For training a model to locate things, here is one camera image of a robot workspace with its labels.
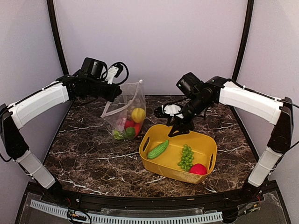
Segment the green toy cucumber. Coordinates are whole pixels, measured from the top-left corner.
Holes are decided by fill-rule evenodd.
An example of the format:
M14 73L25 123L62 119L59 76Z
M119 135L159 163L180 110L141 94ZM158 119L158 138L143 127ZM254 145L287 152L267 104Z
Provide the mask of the green toy cucumber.
M164 142L156 146L148 153L147 155L148 159L152 160L160 156L167 149L168 145L169 145L169 141L165 140Z

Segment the clear zip top bag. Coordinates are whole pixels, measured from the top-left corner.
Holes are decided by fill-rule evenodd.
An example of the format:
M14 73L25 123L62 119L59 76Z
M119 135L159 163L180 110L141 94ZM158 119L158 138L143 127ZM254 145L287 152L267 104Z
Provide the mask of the clear zip top bag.
M122 94L114 102L106 103L101 117L111 126L112 136L113 131L118 130L123 136L122 140L128 140L124 129L126 120L132 120L131 113L135 108L142 108L146 111L143 84L142 79L135 83L121 84Z

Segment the yellow plastic basket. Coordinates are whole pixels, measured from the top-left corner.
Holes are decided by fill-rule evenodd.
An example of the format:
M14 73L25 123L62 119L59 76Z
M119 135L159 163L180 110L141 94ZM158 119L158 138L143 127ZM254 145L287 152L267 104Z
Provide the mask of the yellow plastic basket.
M170 126L153 125L146 132L139 146L143 166L153 173L192 184L199 184L212 173L217 156L217 145L213 138L190 131L188 134L169 137ZM165 140L169 141L167 149L157 158L148 159L148 153ZM183 146L187 145L193 152L193 165L201 164L207 169L205 175L183 171L178 163L183 155Z

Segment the green toy grapes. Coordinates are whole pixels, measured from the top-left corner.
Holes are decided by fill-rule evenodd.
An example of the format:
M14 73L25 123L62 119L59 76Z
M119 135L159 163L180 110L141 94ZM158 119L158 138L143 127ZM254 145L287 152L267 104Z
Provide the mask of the green toy grapes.
M185 172L189 172L193 166L194 152L192 148L187 144L183 145L180 161L178 163L179 168Z

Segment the yellow toy apple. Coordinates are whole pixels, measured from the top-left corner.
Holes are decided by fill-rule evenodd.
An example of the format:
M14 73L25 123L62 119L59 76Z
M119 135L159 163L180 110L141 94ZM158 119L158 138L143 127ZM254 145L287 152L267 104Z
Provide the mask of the yellow toy apple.
M131 118L135 123L142 123L146 118L146 111L142 108L135 108L131 113Z

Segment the orange toy carrot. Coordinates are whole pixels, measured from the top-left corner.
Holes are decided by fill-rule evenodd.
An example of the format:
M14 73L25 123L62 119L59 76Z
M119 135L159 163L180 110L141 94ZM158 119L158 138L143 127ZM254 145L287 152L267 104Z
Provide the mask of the orange toy carrot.
M135 129L135 137L139 134L142 127L142 123L135 123L134 129Z

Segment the green toy leafy vegetable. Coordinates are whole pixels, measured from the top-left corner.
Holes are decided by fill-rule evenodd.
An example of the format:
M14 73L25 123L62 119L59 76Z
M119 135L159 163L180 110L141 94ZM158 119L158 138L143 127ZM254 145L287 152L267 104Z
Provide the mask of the green toy leafy vegetable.
M133 139L136 135L136 132L135 132L135 128L134 127L128 127L126 128L125 130L125 136L127 139Z

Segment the red toy apple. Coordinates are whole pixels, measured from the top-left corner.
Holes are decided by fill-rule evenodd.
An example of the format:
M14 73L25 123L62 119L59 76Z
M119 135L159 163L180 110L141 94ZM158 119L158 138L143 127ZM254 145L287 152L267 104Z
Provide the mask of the red toy apple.
M124 129L127 129L129 127L134 127L134 126L135 126L135 122L133 120L127 119L124 125Z

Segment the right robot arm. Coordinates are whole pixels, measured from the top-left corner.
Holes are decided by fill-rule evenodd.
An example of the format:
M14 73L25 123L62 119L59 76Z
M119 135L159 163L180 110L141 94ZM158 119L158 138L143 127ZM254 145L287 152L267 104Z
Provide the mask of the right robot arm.
M242 202L249 202L256 196L256 188L262 185L284 154L293 147L291 142L295 105L292 100L288 97L281 99L254 91L224 77L215 76L203 82L191 72L183 75L176 86L188 101L184 106L172 102L161 107L162 112L169 116L167 125L172 127L170 137L189 133L192 130L193 118L212 104L241 109L274 126L265 151L248 176L246 181L248 185L238 193L238 198Z

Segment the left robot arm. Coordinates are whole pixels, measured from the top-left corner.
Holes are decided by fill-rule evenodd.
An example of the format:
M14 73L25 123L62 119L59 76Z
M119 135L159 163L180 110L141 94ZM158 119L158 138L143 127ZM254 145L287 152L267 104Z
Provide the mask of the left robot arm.
M55 203L63 203L66 193L58 180L30 151L20 133L28 122L47 110L77 98L95 97L113 102L122 91L117 78L126 68L120 62L107 67L105 62L85 58L81 69L73 75L64 75L46 87L10 105L0 107L0 136L7 155L36 180Z

